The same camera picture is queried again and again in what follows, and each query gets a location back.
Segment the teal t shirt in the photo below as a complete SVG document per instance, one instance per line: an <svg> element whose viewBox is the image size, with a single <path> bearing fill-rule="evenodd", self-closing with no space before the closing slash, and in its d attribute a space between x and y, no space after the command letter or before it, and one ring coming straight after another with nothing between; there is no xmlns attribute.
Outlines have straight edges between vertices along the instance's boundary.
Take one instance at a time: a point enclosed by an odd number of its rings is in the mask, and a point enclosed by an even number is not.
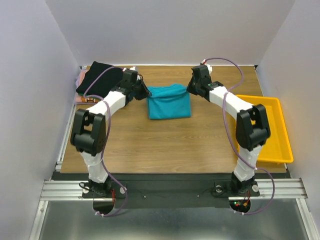
<svg viewBox="0 0 320 240"><path fill-rule="evenodd" d="M182 84L151 86L147 97L150 120L189 118L192 116L190 93Z"/></svg>

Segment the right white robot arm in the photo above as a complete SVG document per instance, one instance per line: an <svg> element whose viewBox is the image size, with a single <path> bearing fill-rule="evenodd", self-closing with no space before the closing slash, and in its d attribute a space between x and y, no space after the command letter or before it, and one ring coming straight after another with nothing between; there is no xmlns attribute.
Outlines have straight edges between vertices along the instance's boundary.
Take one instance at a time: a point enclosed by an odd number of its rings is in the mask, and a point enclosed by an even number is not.
<svg viewBox="0 0 320 240"><path fill-rule="evenodd" d="M239 149L231 143L238 159L231 174L230 191L242 195L254 183L258 156L271 136L266 108L262 104L253 105L234 95L220 82L211 79L212 67L200 64L191 68L192 77L187 91L201 96L208 102L222 108L222 116L226 113L236 121L235 138Z"/></svg>

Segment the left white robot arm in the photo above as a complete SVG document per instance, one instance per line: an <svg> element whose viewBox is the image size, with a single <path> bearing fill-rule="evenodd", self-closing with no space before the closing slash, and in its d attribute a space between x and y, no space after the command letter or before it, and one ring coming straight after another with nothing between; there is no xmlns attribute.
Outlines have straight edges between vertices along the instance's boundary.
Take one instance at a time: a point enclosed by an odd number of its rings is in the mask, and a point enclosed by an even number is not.
<svg viewBox="0 0 320 240"><path fill-rule="evenodd" d="M122 80L111 88L106 97L87 109L75 112L70 143L82 156L88 171L88 183L80 184L85 194L105 198L111 192L111 177L105 170L104 150L111 130L111 116L133 99L151 95L143 77L135 67L123 68Z"/></svg>

